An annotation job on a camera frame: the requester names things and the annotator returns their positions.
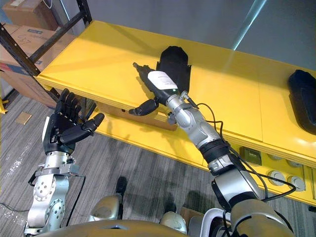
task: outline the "white label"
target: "white label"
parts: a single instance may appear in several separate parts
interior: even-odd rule
[[[161,71],[152,71],[148,73],[148,79],[159,90],[178,89],[173,80],[165,73]]]
[[[24,2],[24,0],[15,0],[15,1],[13,1],[10,5],[11,5],[11,6],[18,6],[18,5],[20,5],[22,2]]]

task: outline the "gray wall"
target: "gray wall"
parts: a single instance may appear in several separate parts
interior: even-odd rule
[[[59,1],[53,0],[53,7],[61,12]],[[79,11],[77,1],[62,1],[70,17]],[[226,48],[232,47],[252,3],[253,0],[88,0],[95,20]],[[81,21],[72,32],[79,34],[82,30]],[[316,0],[267,0],[237,50],[316,70],[315,30]]]
[[[316,1],[268,0],[237,50],[316,70]]]

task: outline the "cardboard box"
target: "cardboard box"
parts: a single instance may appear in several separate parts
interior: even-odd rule
[[[9,0],[2,8],[13,24],[52,31],[58,27],[51,9],[42,0]]]
[[[7,31],[13,32],[11,36],[16,40],[23,51],[31,56],[45,41],[55,32],[21,26],[16,28],[10,24],[4,26]],[[63,35],[63,37],[49,49],[35,65],[39,70],[43,70],[57,55],[75,38],[73,35]],[[35,99],[51,108],[55,107],[55,101],[47,94],[44,88],[31,77],[0,45],[0,69],[7,75],[4,79],[15,88],[20,94]]]
[[[177,129],[177,125],[175,125],[175,124],[170,125],[168,122],[163,122],[163,121],[157,120],[153,117],[153,114],[149,114],[146,116],[130,115],[128,113],[128,111],[126,111],[126,110],[122,110],[120,108],[117,108],[117,107],[114,107],[111,105],[107,105],[107,104],[104,104],[101,102],[97,102],[97,106],[98,106],[98,109],[100,110],[100,112],[115,115],[115,116],[125,118],[125,119],[134,120],[137,122],[145,123],[145,124],[156,126],[156,127],[161,127],[161,128],[171,130],[171,131],[174,131]]]

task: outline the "box label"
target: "box label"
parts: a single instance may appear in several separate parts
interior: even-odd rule
[[[10,5],[11,5],[11,6],[18,6],[18,5],[20,5],[22,2],[24,2],[24,0],[15,0],[15,1],[13,1]]]
[[[36,33],[36,34],[41,34],[41,33],[43,33],[43,31],[38,31],[38,30],[34,30],[34,29],[28,29],[28,32]]]

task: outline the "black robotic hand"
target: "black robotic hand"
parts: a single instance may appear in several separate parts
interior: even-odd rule
[[[93,119],[86,121],[79,117],[80,110],[81,106],[75,95],[64,89],[55,112],[49,118],[43,140],[45,154],[59,151],[70,155],[75,149],[76,142],[93,135],[104,119],[104,114],[97,114]]]
[[[129,110],[130,114],[137,116],[150,114],[158,108],[159,103],[165,105],[171,95],[179,94],[177,85],[166,73],[155,71],[147,65],[139,66],[137,63],[133,63],[133,66],[136,68],[145,86],[154,93],[155,98],[145,101],[135,109]]]
[[[147,65],[139,66],[133,63],[133,66],[155,98],[129,110],[132,115],[147,115],[158,108],[159,103],[166,105],[171,95],[189,92],[191,66],[188,65],[188,56],[181,47],[169,46],[164,50],[160,62],[157,62],[156,71]]]

